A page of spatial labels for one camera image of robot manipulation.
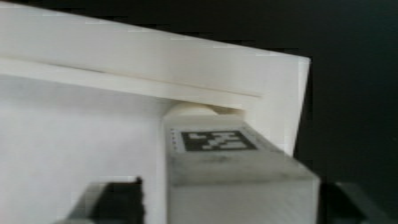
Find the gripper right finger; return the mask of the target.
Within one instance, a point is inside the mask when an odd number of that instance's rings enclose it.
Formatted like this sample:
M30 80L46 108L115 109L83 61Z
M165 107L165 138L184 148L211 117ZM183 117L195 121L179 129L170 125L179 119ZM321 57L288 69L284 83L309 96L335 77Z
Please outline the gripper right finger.
M394 224L394 219L353 183L321 184L318 224Z

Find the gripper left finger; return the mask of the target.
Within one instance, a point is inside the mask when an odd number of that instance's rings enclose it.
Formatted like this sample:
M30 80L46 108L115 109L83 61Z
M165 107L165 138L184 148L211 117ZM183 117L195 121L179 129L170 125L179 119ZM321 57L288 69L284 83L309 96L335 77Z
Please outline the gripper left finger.
M92 183L55 224L144 224L144 181Z

